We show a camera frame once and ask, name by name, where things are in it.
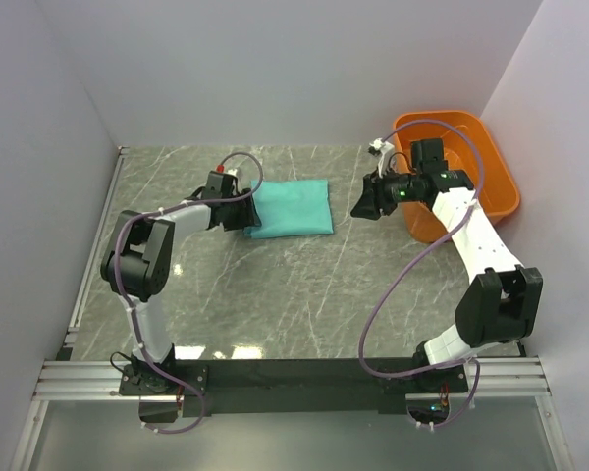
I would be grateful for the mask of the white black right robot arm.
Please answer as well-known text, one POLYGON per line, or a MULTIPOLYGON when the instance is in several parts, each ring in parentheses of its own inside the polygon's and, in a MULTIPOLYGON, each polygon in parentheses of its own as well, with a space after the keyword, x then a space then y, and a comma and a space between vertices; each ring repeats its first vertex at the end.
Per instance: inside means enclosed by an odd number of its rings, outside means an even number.
POLYGON ((363 191, 352 208, 353 218, 377 221, 408 202, 424 204, 443 225, 438 247, 451 241, 459 254, 469 286, 455 309, 454 323, 417 347, 410 370, 422 391, 435 390, 446 379, 446 368, 473 358, 497 343, 528 337, 535 323, 543 278, 507 249, 479 203, 479 188, 463 170, 452 170, 439 138, 411 145, 413 168, 398 173, 391 167, 397 151, 382 139, 369 145, 378 157, 376 169, 364 176, 363 191))

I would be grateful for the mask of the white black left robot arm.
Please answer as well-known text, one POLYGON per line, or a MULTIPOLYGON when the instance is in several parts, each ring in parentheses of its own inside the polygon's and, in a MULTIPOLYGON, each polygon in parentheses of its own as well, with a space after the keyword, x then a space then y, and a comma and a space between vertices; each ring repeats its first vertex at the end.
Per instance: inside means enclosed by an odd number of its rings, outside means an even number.
POLYGON ((174 385, 188 388, 176 371, 161 300, 175 245, 218 227, 240 231, 261 225, 253 195, 263 180, 245 189, 238 183, 236 172, 219 165, 205 185, 180 203, 145 213, 125 210, 116 220, 100 275, 127 313, 134 339, 133 375, 153 393, 167 393, 174 385))

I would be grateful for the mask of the teal t shirt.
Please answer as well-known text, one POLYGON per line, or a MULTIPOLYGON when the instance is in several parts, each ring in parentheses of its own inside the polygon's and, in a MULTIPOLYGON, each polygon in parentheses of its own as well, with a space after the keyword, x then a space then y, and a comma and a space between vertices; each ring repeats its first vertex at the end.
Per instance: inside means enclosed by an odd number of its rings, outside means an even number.
POLYGON ((334 232, 327 180, 264 181, 252 199, 260 225, 243 230, 251 239, 334 232))

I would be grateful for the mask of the orange plastic basket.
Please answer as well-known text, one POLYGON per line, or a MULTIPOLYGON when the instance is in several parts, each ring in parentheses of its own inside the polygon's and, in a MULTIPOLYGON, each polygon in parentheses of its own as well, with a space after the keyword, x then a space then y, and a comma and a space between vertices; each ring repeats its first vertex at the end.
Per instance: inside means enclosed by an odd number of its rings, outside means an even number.
POLYGON ((458 134, 431 123, 412 125, 392 137, 399 156, 395 158, 394 170, 410 171, 410 144, 424 138, 439 137, 444 144, 444 158, 452 170, 464 170, 473 183, 482 183, 480 204, 493 225, 511 215, 519 206, 519 190, 509 172, 505 159, 482 121, 473 114, 459 110, 424 111, 406 113, 396 118, 393 127, 415 120, 429 119, 447 123, 469 138, 480 153, 485 178, 478 178, 477 161, 467 143, 458 134))

